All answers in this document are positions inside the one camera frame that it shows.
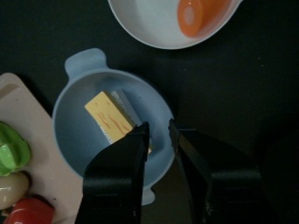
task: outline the red tomato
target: red tomato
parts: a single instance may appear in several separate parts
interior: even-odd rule
[[[52,224],[53,207],[40,199],[20,200],[4,224]]]

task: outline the dark background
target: dark background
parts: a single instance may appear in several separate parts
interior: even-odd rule
[[[263,169],[272,179],[275,209],[285,223],[296,223],[299,181],[289,179],[297,179],[297,148],[289,152],[280,147],[267,163],[263,155],[297,128],[297,11],[296,0],[244,0],[207,41],[181,50],[161,50],[129,36],[108,1],[2,0],[0,74],[20,76],[50,115],[68,82],[65,59],[100,48],[110,68],[139,74],[155,85],[180,123],[232,144],[261,168],[271,165]],[[179,175],[173,164],[156,185],[161,198],[144,209],[144,223],[167,223],[167,219],[188,223],[177,218],[188,216],[187,206],[171,205],[184,203],[183,196],[175,197],[183,189],[173,181]]]

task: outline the green vegetable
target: green vegetable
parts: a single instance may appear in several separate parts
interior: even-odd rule
[[[30,160],[30,148],[14,129],[0,122],[0,176],[18,170]]]

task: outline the orange spoon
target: orange spoon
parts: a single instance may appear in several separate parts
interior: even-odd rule
[[[217,16],[229,0],[180,0],[177,20],[181,33],[193,37],[201,27]]]

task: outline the yellow butter block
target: yellow butter block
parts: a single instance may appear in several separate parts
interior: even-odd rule
[[[112,143],[122,138],[135,127],[113,97],[105,91],[100,92],[86,103],[85,109]]]

